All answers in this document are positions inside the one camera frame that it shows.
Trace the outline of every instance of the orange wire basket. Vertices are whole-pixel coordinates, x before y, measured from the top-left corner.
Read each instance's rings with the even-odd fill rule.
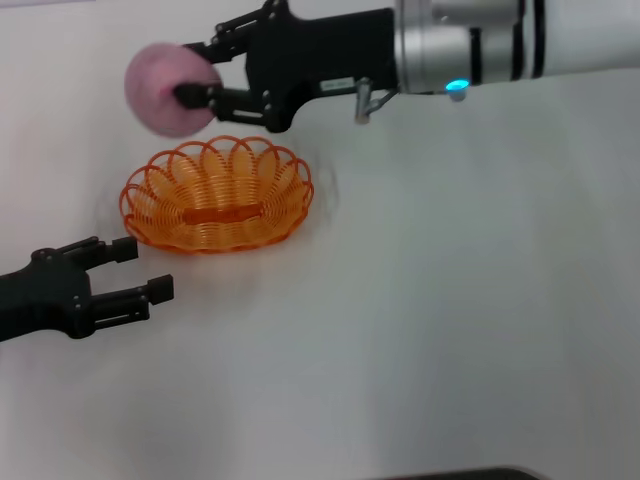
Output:
[[[120,195],[140,242],[186,254],[253,250],[286,240],[307,218],[309,166],[264,138],[217,137],[154,156]]]

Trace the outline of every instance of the pink sponge ball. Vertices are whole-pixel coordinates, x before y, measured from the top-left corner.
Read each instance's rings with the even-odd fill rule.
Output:
[[[125,94],[138,119],[153,132],[172,138],[193,135],[214,119],[208,108],[187,110],[173,95],[182,83],[221,84],[218,72],[188,48],[150,45],[131,61]]]

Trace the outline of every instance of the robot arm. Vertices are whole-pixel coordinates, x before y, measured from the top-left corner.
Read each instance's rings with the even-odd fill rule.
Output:
[[[97,330],[149,319],[149,304],[173,299],[173,278],[104,295],[91,294],[86,271],[109,262],[138,258],[133,238],[107,245],[93,237],[60,249],[42,249],[31,263],[0,277],[0,342],[39,330],[58,330],[73,339]]]
[[[209,64],[246,54],[249,89],[182,81],[174,100],[279,133],[316,98],[356,93],[356,121],[367,123],[396,93],[460,101],[489,83],[640,67],[635,0],[596,1],[396,0],[305,21],[287,0],[268,0],[218,25],[210,43],[186,45]],[[387,93],[373,100],[377,90]]]

